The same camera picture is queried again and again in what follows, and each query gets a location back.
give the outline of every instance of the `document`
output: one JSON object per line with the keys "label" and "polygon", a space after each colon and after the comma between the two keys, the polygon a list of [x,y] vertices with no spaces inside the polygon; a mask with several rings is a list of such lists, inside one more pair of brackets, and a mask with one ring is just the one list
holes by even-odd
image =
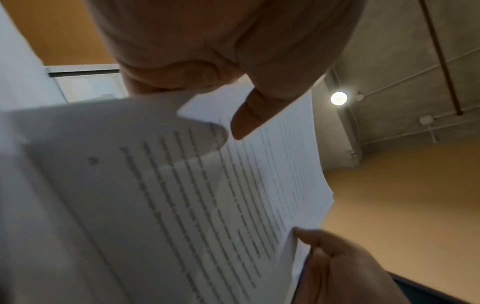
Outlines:
{"label": "document", "polygon": [[230,122],[251,90],[231,85],[9,113],[9,136],[83,235],[88,261],[102,264],[115,296],[292,300],[309,251],[292,228],[318,228],[333,194],[311,94],[238,141]]}

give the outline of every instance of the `yellow wall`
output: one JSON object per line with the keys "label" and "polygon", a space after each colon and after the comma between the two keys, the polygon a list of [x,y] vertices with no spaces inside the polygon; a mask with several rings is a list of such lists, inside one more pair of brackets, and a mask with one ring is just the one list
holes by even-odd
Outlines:
{"label": "yellow wall", "polygon": [[1,0],[45,65],[113,63],[82,0]]}
{"label": "yellow wall", "polygon": [[325,229],[392,273],[480,303],[480,140],[372,155],[326,178]]}

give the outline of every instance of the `glowing light bulb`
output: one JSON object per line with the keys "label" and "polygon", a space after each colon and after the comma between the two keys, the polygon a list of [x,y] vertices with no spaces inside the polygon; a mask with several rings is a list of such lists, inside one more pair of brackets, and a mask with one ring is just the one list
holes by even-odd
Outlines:
{"label": "glowing light bulb", "polygon": [[349,99],[349,96],[345,92],[338,91],[331,96],[330,100],[331,100],[331,103],[333,103],[334,105],[341,106],[347,103],[348,99]]}

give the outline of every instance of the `ceiling pipe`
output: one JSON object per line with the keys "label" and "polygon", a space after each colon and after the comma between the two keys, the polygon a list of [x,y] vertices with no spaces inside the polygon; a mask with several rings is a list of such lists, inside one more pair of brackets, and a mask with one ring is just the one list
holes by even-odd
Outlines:
{"label": "ceiling pipe", "polygon": [[434,27],[434,23],[430,16],[429,9],[425,0],[419,0],[421,10],[423,11],[423,15],[425,16],[426,23],[428,25],[428,30],[430,31],[431,39],[433,40],[433,45],[435,46],[436,54],[438,55],[438,59],[440,60],[441,69],[443,70],[443,75],[445,76],[446,85],[448,86],[448,90],[450,91],[451,100],[453,101],[453,106],[455,107],[455,111],[457,115],[463,115],[464,112],[460,106],[459,98],[457,96],[457,92],[455,91],[454,82],[452,81],[452,77],[450,76],[450,71],[447,66],[447,62],[445,61],[445,56],[440,46],[440,41],[437,36],[437,32]]}

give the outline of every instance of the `concrete ceiling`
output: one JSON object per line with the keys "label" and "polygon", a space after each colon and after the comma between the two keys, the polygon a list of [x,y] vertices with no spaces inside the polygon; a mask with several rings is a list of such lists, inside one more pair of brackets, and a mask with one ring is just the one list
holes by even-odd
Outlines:
{"label": "concrete ceiling", "polygon": [[[462,108],[479,107],[480,1],[426,2]],[[480,135],[480,109],[452,114],[419,0],[370,0],[335,71],[350,96],[365,95],[350,105],[367,153]],[[437,116],[433,136],[418,122],[425,115]]]}

